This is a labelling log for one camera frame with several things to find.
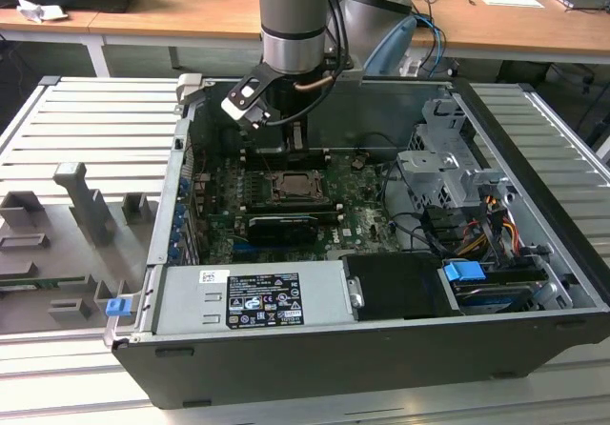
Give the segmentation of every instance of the blue plastic clip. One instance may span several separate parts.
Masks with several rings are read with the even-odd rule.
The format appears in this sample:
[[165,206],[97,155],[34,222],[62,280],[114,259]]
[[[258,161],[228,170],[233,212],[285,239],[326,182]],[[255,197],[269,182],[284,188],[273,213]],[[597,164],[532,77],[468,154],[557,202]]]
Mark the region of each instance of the blue plastic clip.
[[113,298],[108,300],[106,315],[108,317],[123,317],[132,314],[131,298]]
[[485,271],[477,261],[452,261],[443,268],[450,282],[454,280],[484,280]]

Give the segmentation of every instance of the power supply label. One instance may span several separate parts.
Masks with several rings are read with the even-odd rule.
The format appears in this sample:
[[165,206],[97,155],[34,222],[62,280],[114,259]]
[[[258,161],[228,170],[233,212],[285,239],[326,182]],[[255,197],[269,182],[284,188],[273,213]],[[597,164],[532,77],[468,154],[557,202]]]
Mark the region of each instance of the power supply label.
[[227,326],[243,328],[303,325],[298,274],[230,275]]

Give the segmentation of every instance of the motherboard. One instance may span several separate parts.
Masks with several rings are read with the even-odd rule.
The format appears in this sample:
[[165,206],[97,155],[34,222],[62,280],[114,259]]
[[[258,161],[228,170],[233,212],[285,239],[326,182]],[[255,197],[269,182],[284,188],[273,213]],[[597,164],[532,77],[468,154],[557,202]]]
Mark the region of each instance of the motherboard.
[[265,155],[219,160],[194,186],[202,263],[399,252],[379,199],[380,166],[368,161],[354,152],[324,152],[298,166]]

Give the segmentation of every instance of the copper pipe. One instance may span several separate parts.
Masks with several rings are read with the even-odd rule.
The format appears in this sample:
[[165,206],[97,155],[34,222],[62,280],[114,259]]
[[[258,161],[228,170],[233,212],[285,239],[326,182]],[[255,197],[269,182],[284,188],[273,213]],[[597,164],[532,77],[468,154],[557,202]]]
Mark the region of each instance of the copper pipe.
[[296,91],[312,91],[315,89],[320,89],[320,88],[324,87],[325,85],[328,85],[331,82],[333,82],[333,80],[334,80],[334,78],[331,75],[328,75],[328,76],[324,77],[323,79],[316,80],[315,82],[312,82],[311,84],[307,84],[307,85],[301,85],[301,84],[295,83],[295,90]]

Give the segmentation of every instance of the barcode sticker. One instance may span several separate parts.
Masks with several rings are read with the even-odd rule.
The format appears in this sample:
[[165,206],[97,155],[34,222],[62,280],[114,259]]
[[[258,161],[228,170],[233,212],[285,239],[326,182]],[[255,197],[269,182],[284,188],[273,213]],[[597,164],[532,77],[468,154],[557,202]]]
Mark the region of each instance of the barcode sticker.
[[201,270],[199,272],[200,284],[226,284],[230,270]]

